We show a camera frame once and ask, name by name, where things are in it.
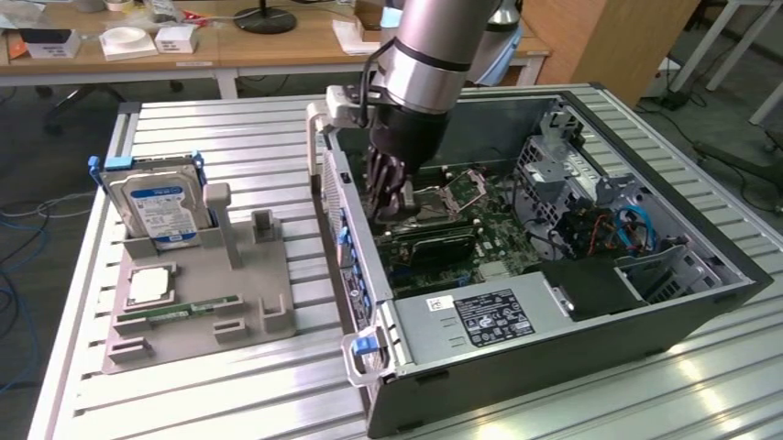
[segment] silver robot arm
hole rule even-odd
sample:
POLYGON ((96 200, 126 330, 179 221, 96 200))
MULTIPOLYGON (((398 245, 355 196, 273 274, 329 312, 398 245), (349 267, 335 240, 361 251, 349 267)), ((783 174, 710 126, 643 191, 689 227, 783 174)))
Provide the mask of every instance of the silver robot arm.
POLYGON ((359 101, 358 125, 370 127, 371 220, 395 222, 419 212, 411 178, 441 146, 485 31, 497 20, 519 26, 521 6, 514 0, 405 1, 397 37, 370 60, 382 57, 374 85, 366 69, 361 90, 345 92, 359 101))

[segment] desk lamp base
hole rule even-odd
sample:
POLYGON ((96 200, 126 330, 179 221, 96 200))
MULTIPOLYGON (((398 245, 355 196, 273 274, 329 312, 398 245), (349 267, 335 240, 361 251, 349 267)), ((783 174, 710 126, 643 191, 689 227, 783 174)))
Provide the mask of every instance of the desk lamp base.
POLYGON ((261 9, 251 7, 238 12, 234 23, 239 29, 255 34, 282 34, 297 27, 297 17, 290 11, 269 7, 262 14, 261 9))

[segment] metal slotted platform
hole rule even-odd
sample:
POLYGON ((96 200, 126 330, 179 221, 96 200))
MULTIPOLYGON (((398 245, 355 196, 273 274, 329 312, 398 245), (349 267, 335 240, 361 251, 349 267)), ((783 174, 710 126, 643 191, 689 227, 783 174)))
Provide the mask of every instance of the metal slotted platform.
MULTIPOLYGON (((539 87, 539 90, 562 90, 539 87)), ((667 353, 506 401, 399 438, 769 438, 783 433, 783 240, 606 93, 569 88, 775 277, 738 311, 667 353)), ((111 155, 201 150, 231 217, 285 222, 301 333, 287 340, 107 376, 99 373, 124 233, 98 195, 31 438, 363 438, 347 383, 305 159, 305 107, 321 96, 146 104, 120 115, 111 155)), ((621 159, 586 132, 609 172, 621 159)))

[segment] blue cable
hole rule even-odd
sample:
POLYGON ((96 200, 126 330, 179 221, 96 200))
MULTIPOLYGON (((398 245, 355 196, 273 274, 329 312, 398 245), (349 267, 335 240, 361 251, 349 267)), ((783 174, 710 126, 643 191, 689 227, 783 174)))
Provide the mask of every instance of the blue cable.
POLYGON ((8 298, 12 301, 16 301, 16 304, 20 305, 20 311, 23 312, 24 321, 27 321, 27 327, 30 328, 30 336, 31 336, 31 339, 34 342, 34 351, 31 353, 27 367, 24 367, 23 372, 16 375, 16 377, 11 380, 11 382, 7 383, 6 387, 3 387, 0 389, 0 395, 3 395, 3 393, 11 387, 14 387, 14 385, 18 382, 20 382, 35 371, 38 363, 40 361, 40 352, 39 352, 40 343, 38 342, 38 334, 36 334, 36 327, 34 325, 34 318, 32 318, 30 311, 27 309, 27 302, 24 301, 24 298, 16 294, 16 292, 14 291, 14 288, 11 286, 8 286, 8 289, 0 288, 0 292, 4 293, 8 296, 8 298))
POLYGON ((44 247, 47 246, 47 242, 50 241, 50 235, 47 234, 47 231, 40 227, 16 225, 3 220, 0 220, 0 225, 10 227, 11 229, 19 229, 22 231, 38 231, 40 233, 40 240, 38 241, 38 248, 34 251, 34 253, 27 258, 23 258, 22 261, 18 261, 16 264, 12 264, 3 268, 3 271, 6 273, 10 273, 14 270, 19 269, 22 266, 24 266, 27 263, 30 263, 40 255, 40 253, 44 250, 44 247))
POLYGON ((20 261, 18 261, 16 264, 12 264, 12 265, 7 266, 6 268, 0 268, 0 274, 3 274, 3 278, 6 278, 6 280, 8 281, 8 288, 7 289, 0 288, 0 292, 6 294, 6 296, 8 297, 8 300, 12 303, 16 301, 16 304, 19 305, 19 310, 22 312, 24 321, 27 322, 27 328, 30 330, 30 336, 31 336, 32 346, 34 346, 32 353, 31 353, 30 359, 27 361, 27 367, 24 367, 20 374, 18 374, 16 377, 11 380, 11 382, 7 383, 7 385, 0 389, 0 395, 3 395, 3 393, 7 390, 10 390, 16 383, 19 383, 24 378, 27 378, 27 376, 30 376, 31 373, 36 372, 36 368, 40 363, 40 343, 38 342, 38 333, 36 333, 36 326, 34 324, 34 318, 32 318, 32 316, 30 314, 30 310, 27 308, 27 301, 14 290, 14 286, 11 285, 11 280, 8 279, 8 273, 12 272, 14 270, 19 269, 24 264, 30 263, 40 255, 40 252, 43 251, 44 247, 47 246, 47 241, 50 239, 50 235, 47 234, 47 231, 43 227, 16 225, 16 224, 6 222, 3 220, 0 220, 0 226, 10 227, 12 229, 19 229, 22 231, 38 231, 40 234, 40 240, 38 241, 38 248, 34 251, 34 253, 27 258, 23 258, 20 261))
POLYGON ((658 237, 657 237, 657 230, 653 228, 653 220, 650 218, 650 215, 647 214, 647 211, 645 211, 639 206, 634 206, 633 204, 630 204, 629 206, 623 206, 617 211, 617 215, 614 216, 614 223, 618 228, 617 234, 621 237, 621 240, 623 240, 623 243, 626 244, 626 246, 629 246, 629 247, 634 246, 634 243, 631 242, 631 240, 629 238, 629 234, 626 234, 626 230, 622 227, 623 226, 623 212, 626 212, 626 211, 631 211, 634 214, 637 214, 642 218, 642 220, 645 222, 645 228, 647 229, 645 231, 645 233, 650 237, 650 247, 653 249, 655 249, 658 237))

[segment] hard drive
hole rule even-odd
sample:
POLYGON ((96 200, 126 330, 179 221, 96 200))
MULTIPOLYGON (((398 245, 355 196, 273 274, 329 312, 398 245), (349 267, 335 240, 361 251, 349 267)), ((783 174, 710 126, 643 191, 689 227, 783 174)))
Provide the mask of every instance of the hard drive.
POLYGON ((150 237, 161 250, 198 245, 198 231, 215 225, 203 201, 199 153, 159 159, 108 158, 104 170, 91 159, 91 175, 114 202, 130 237, 150 237))

